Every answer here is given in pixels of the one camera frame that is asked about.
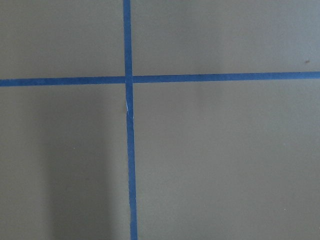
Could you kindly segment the brown paper table cover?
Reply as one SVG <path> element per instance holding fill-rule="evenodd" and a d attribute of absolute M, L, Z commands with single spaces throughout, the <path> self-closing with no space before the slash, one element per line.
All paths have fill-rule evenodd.
<path fill-rule="evenodd" d="M 134 76 L 317 72 L 317 0 L 133 0 Z M 3 0 L 0 237 L 130 239 L 121 0 Z M 133 86 L 140 240 L 317 240 L 320 80 Z"/>

